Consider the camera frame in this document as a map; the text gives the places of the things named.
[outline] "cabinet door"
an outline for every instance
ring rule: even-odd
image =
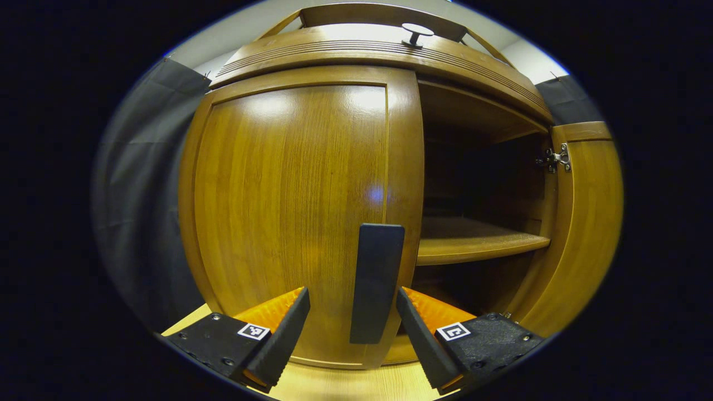
[[[415,73],[320,66],[220,88],[197,110],[183,157],[181,231],[211,309],[236,315],[307,286],[292,360],[378,367],[400,319],[392,300],[379,344],[349,342],[359,226],[405,228],[397,287],[409,285],[424,186]]]

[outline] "gray curtain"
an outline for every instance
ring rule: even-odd
[[[604,121],[592,99],[571,75],[538,83],[535,87],[545,99],[556,126]]]
[[[178,169],[209,83],[159,61],[123,99],[96,154],[91,203],[103,264],[124,301],[159,333],[204,303],[180,239]]]

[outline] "wood grain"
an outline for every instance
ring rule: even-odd
[[[200,140],[212,108],[213,97],[214,94],[209,93],[201,100],[186,135],[178,172],[178,223],[186,261],[193,274],[195,284],[210,309],[223,313],[223,308],[215,296],[210,278],[203,265],[203,259],[198,249],[198,232],[195,225],[195,167]]]
[[[395,363],[414,362],[419,360],[416,350],[411,344],[409,336],[406,334],[397,335],[391,343],[389,353],[384,358],[383,365],[393,365]]]
[[[565,142],[611,141],[612,134],[603,121],[578,123],[576,129],[565,129]]]
[[[553,127],[553,143],[591,128],[591,123]],[[568,148],[573,170],[557,172],[552,243],[510,306],[513,318],[544,336],[562,330],[587,305],[611,264],[622,223],[623,184],[614,143],[582,141]]]
[[[454,86],[419,79],[425,125],[467,128],[480,146],[509,141],[547,128],[501,103]]]
[[[441,77],[504,103],[544,126],[552,115],[532,82],[514,68],[475,49],[437,36],[422,49],[401,43],[403,29],[335,24],[263,38],[238,50],[210,88],[267,72],[314,65],[369,64],[407,68]]]
[[[466,34],[466,27],[460,24],[423,11],[391,4],[325,4],[303,9],[301,18],[305,27],[330,24],[417,24],[432,30],[437,36],[456,42]]]
[[[499,258],[544,248],[550,239],[467,218],[424,217],[417,265]]]
[[[431,401],[441,398],[438,391],[431,388],[419,362],[373,370],[324,369],[288,363],[277,386],[268,395],[281,401]]]
[[[415,74],[333,66],[241,81],[213,92],[202,134],[194,246],[224,313],[307,286],[294,360],[378,367],[399,317],[393,308],[378,345],[349,344],[358,232],[404,226],[408,285],[423,197]]]
[[[275,26],[272,28],[268,29],[265,33],[262,35],[258,36],[255,41],[259,41],[262,38],[267,38],[268,36],[274,36],[280,33],[285,27],[287,27],[291,22],[293,22],[297,17],[300,15],[302,10],[297,10],[294,13],[290,14],[289,16],[285,17],[285,19],[281,20]]]
[[[508,64],[509,66],[515,68],[515,66],[510,62],[510,60],[508,60],[505,56],[503,56],[503,54],[500,51],[498,51],[498,49],[493,47],[493,45],[488,43],[487,40],[481,38],[480,35],[476,34],[475,32],[471,31],[470,29],[467,29],[466,33],[471,38],[475,39],[478,43],[480,43],[481,46],[484,47],[493,57],[495,57],[496,59],[502,61],[503,63]]]
[[[540,145],[540,154],[544,154],[545,149],[552,147],[552,141],[543,141]],[[543,237],[552,238],[552,233],[555,229],[555,222],[557,221],[556,217],[559,193],[557,184],[558,176],[556,174],[549,173],[545,173],[544,176],[545,187],[542,208],[539,210],[540,214],[538,218],[540,219],[540,227],[538,232],[539,235]],[[508,307],[506,308],[506,312],[517,310],[517,307],[523,302],[523,299],[529,295],[528,289],[531,288],[533,281],[538,277],[537,272],[540,272],[542,270],[544,262],[548,258],[550,258],[550,254],[552,253],[551,249],[558,248],[559,246],[561,246],[561,243],[557,245],[550,242],[550,246],[548,248],[538,249],[535,251],[530,263],[530,267],[527,270],[527,273],[525,274],[524,278],[521,280],[519,289],[510,299]],[[522,315],[516,314],[513,315],[513,318],[517,320],[522,318]]]

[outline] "wooden cabinet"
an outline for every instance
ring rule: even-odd
[[[606,125],[552,127],[501,55],[437,36],[412,49],[398,27],[345,18],[274,36],[278,24],[243,46],[195,114],[179,211],[209,309],[236,315],[304,285],[312,309],[293,362],[414,361],[393,302],[380,343],[349,341],[359,226],[385,223],[406,233],[397,287],[562,330],[618,239]],[[535,165],[562,144],[571,171]]]
[[[381,343],[350,343],[359,226],[404,227],[398,283],[410,284],[424,168],[416,74],[331,66],[258,76],[209,94],[190,135],[181,222],[211,307],[236,315],[307,286],[312,309],[293,360],[378,367],[399,316],[393,307]]]

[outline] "metal hinge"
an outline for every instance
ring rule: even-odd
[[[555,153],[551,148],[545,151],[545,156],[536,158],[535,163],[544,167],[547,166],[550,174],[554,174],[558,164],[565,166],[565,171],[568,173],[572,172],[572,165],[570,164],[570,154],[567,152],[567,144],[563,143],[560,147],[562,150],[559,153]]]

